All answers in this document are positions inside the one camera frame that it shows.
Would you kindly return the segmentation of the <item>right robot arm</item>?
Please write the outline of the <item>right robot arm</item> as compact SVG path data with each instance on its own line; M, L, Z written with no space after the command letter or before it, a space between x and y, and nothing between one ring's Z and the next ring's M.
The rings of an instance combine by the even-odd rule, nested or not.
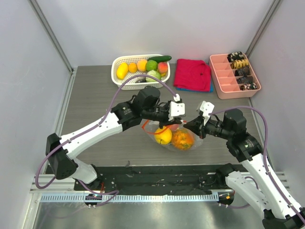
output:
M226 146L239 163L250 173L258 187L254 187L232 164L216 170L215 182L220 188L231 188L239 193L262 218L266 229L300 229L305 225L305 209L276 176L262 146L246 130L246 118L240 107L224 110L224 119L213 120L214 106L203 103L199 115L184 127L201 139L212 135L225 139Z

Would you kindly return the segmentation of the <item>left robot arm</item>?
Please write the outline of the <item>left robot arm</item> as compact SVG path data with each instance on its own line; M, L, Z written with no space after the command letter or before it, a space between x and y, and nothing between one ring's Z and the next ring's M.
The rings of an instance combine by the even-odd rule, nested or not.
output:
M185 116L185 104L180 96L176 94L173 100L160 102L160 95L159 89L146 86L130 100L111 105L107 113L95 122L67 135L48 136L46 157L55 179L73 178L90 190L97 190L102 177L96 166L77 158L84 150L139 125L143 119L157 121L161 127L180 124Z

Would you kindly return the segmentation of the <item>yellow apple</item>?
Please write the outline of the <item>yellow apple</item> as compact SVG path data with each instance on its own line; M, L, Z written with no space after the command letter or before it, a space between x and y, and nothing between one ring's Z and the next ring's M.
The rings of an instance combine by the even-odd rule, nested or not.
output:
M167 145L171 143L172 136L173 136L172 131L167 127L163 127L163 128L158 128L155 131L154 139L157 143L161 145Z

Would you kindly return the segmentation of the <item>clear zip top bag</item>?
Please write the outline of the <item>clear zip top bag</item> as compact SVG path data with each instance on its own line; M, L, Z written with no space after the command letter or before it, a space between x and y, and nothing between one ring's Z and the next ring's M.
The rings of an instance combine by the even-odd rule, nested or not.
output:
M171 151L191 151L200 147L203 140L183 125L171 124L159 127L159 122L147 120L142 125L143 131L157 144Z

